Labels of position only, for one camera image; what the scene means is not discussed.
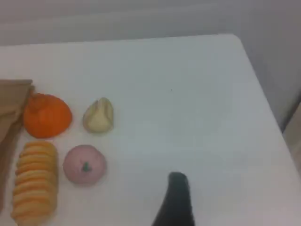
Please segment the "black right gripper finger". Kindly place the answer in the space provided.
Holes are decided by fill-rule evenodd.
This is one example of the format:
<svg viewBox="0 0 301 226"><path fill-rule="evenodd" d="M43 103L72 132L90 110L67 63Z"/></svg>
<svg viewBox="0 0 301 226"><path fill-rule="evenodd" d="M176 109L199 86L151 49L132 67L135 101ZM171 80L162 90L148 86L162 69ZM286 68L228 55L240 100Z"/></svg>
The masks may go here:
<svg viewBox="0 0 301 226"><path fill-rule="evenodd" d="M190 185L185 174L171 172L161 207L153 226L195 226L190 198Z"/></svg>

